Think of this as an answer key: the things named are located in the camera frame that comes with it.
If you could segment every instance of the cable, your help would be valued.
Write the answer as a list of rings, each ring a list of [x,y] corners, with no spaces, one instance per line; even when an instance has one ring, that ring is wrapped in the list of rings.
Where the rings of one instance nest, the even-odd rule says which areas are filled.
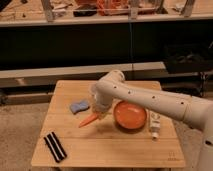
[[[134,80],[135,78],[135,74],[134,74],[134,55],[133,55],[133,47],[134,47],[134,44],[133,44],[133,30],[132,30],[132,22],[131,22],[131,19],[129,17],[128,19],[128,23],[129,23],[129,36],[130,36],[130,58],[131,58],[131,64],[132,64],[132,80]]]

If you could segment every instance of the orange carrot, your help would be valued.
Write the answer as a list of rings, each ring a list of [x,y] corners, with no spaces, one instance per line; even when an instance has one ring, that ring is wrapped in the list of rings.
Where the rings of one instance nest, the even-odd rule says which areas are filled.
[[[90,124],[91,122],[95,121],[96,119],[98,119],[98,114],[97,113],[93,113],[91,115],[89,115],[87,118],[85,118],[80,124],[79,124],[79,128],[86,126],[88,124]]]

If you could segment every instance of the blue sponge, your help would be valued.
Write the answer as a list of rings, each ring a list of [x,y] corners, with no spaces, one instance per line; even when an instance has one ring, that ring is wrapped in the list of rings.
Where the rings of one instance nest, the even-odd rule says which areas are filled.
[[[77,103],[72,103],[70,105],[70,110],[72,111],[73,114],[76,114],[78,112],[81,111],[85,111],[87,109],[89,109],[89,103],[86,100],[82,100],[80,102]]]

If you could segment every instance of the wooden table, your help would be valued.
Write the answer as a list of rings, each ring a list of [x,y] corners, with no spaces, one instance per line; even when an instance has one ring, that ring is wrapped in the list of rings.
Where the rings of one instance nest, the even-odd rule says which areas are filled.
[[[69,106],[87,99],[94,81],[59,81],[56,85],[46,119],[32,158],[32,166],[104,167],[104,168],[182,168],[185,160],[172,121],[162,116],[160,137],[151,139],[148,122],[136,133],[118,129],[112,108],[103,120],[78,128],[91,109],[73,115]],[[154,81],[127,81],[139,87],[160,89]],[[54,131],[68,157],[57,164],[43,137]]]

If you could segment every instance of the box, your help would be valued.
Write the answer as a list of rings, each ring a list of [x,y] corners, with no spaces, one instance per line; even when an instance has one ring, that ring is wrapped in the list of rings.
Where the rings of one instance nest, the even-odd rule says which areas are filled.
[[[213,69],[213,53],[204,44],[165,46],[164,64],[169,73],[204,72]]]

